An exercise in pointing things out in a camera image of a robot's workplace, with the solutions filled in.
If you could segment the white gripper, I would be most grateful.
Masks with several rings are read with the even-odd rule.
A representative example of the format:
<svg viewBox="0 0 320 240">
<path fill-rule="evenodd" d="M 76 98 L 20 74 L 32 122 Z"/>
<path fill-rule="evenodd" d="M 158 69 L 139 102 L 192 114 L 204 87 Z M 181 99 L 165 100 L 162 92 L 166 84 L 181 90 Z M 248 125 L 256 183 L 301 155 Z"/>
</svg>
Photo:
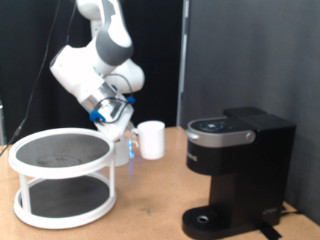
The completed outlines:
<svg viewBox="0 0 320 240">
<path fill-rule="evenodd" d="M 120 100 L 104 100 L 97 112 L 100 114 L 100 119 L 96 127 L 110 141 L 117 141 L 123 133 L 128 138 L 136 137 L 132 130 L 126 129 L 134 112 L 130 103 Z"/>
</svg>

